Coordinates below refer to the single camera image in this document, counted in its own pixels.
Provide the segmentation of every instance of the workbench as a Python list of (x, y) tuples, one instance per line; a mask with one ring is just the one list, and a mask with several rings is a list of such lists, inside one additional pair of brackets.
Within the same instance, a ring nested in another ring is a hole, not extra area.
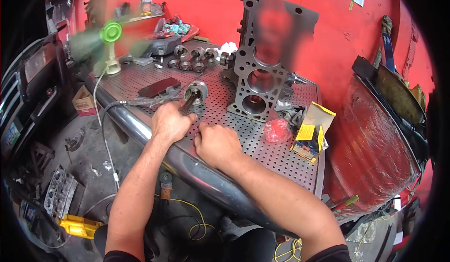
[[(189, 51), (197, 46), (205, 49), (217, 47), (217, 45), (196, 40), (185, 42), (183, 45)], [(193, 106), (189, 110), (191, 113), (196, 113), (199, 118), (185, 137), (170, 147), (163, 165), (188, 185), (232, 213), (279, 234), (296, 237), (295, 234), (274, 224), (234, 180), (205, 164), (195, 153), (194, 135), (201, 121), (211, 125), (228, 126), (236, 130), (245, 154), (266, 168), (305, 187), (319, 198), (323, 188), (325, 151), (321, 151), (318, 161), (310, 163), (289, 150), (292, 141), (281, 144), (266, 141), (263, 135), (265, 123), (226, 111), (227, 104), (233, 100), (236, 89), (231, 82), (221, 76), (221, 71), (225, 67), (219, 62), (214, 62), (208, 63), (203, 73), (186, 72), (168, 68), (167, 63), (172, 58), (171, 55), (164, 57), (163, 69), (155, 68), (154, 64), (143, 68), (133, 64), (122, 65), (120, 73), (102, 79), (97, 89), (97, 100), (103, 107), (116, 100), (131, 100), (138, 97), (138, 91), (143, 87), (170, 77), (179, 80), (182, 86), (194, 80), (204, 81), (209, 89), (205, 103), (198, 107)], [(306, 85), (293, 84), (294, 94), (285, 97), (282, 101), (305, 106), (309, 106), (311, 101), (321, 104), (319, 86), (305, 80)], [(86, 86), (92, 92), (94, 81), (87, 81)], [(149, 124), (151, 116), (155, 113), (154, 109), (116, 106), (112, 107), (108, 113), (115, 123), (140, 146), (144, 147), (151, 138)]]

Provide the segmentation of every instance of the metal tube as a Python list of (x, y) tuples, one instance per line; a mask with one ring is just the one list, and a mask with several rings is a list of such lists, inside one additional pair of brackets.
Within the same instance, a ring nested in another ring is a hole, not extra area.
[(202, 93), (200, 91), (195, 92), (194, 95), (191, 95), (189, 99), (184, 103), (184, 105), (180, 108), (180, 113), (183, 113), (184, 115), (188, 115), (189, 108), (192, 107), (192, 104), (194, 101), (202, 96)]
[[(93, 80), (87, 79), (85, 85), (92, 93), (94, 90)], [(102, 107), (116, 101), (100, 85), (97, 88), (96, 97)], [(151, 138), (152, 131), (147, 123), (138, 118), (137, 115), (141, 113), (140, 110), (134, 110), (119, 105), (112, 107), (108, 114), (131, 139), (143, 148)], [(298, 238), (294, 233), (280, 228), (270, 220), (255, 200), (234, 180), (218, 170), (211, 169), (206, 164), (196, 161), (180, 149), (177, 143), (173, 144), (167, 151), (163, 165), (183, 182), (200, 191), (211, 201), (228, 209), (231, 213), (280, 235)]]

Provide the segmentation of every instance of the fan stand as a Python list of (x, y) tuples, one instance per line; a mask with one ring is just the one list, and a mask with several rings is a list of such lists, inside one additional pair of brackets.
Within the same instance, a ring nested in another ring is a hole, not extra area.
[(109, 60), (106, 61), (106, 73), (109, 75), (118, 73), (120, 68), (120, 63), (116, 60), (116, 53), (114, 51), (114, 42), (109, 45)]

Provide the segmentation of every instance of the red plastic bag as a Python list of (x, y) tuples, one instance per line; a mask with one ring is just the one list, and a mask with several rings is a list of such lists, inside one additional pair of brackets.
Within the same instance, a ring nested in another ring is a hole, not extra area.
[(263, 132), (269, 142), (282, 143), (292, 139), (289, 122), (285, 119), (266, 122)]

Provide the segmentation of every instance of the hand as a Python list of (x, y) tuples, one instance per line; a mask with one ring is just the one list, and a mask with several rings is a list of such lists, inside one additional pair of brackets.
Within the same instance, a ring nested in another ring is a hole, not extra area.
[(210, 126), (206, 122), (199, 125), (199, 134), (195, 136), (195, 150), (210, 166), (227, 173), (230, 161), (242, 155), (238, 133), (220, 125)]
[(180, 102), (169, 102), (156, 110), (151, 124), (152, 140), (159, 139), (170, 146), (185, 136), (192, 123), (197, 120), (197, 115), (191, 113), (183, 116), (178, 111), (180, 107)]

